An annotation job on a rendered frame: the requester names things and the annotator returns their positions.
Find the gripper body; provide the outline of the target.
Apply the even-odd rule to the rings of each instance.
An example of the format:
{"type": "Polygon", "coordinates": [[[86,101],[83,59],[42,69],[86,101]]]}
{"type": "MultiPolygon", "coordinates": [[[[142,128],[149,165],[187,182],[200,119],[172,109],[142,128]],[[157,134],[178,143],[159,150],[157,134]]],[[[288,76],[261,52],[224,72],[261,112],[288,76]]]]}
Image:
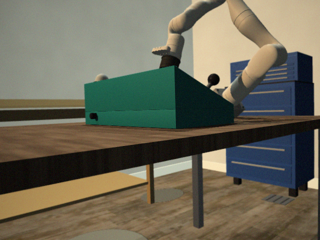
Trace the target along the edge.
{"type": "Polygon", "coordinates": [[[176,66],[179,68],[182,57],[182,49],[176,45],[166,45],[161,47],[155,47],[152,50],[154,55],[159,55],[161,57],[160,68],[176,66]]]}

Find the green box-shaped console housing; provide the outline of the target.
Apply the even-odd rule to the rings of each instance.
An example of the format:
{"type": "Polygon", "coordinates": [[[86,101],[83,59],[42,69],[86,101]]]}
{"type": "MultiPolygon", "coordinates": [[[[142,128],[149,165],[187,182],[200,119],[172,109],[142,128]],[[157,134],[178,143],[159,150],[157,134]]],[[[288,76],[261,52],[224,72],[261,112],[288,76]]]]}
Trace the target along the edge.
{"type": "Polygon", "coordinates": [[[175,65],[84,84],[85,124],[181,129],[234,123],[234,105],[175,65]]]}

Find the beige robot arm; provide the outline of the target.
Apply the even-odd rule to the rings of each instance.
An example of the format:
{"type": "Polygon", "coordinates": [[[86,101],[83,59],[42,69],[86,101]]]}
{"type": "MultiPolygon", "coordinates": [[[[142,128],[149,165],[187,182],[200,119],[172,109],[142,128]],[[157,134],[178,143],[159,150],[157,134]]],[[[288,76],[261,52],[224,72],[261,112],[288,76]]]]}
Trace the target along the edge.
{"type": "Polygon", "coordinates": [[[175,45],[183,51],[185,39],[181,33],[191,29],[201,17],[225,1],[235,27],[260,48],[247,67],[222,94],[223,98],[237,106],[265,79],[265,74],[272,67],[283,65],[288,58],[286,48],[270,34],[243,0],[198,0],[194,2],[186,9],[187,11],[185,10],[170,21],[166,46],[175,45]]]}

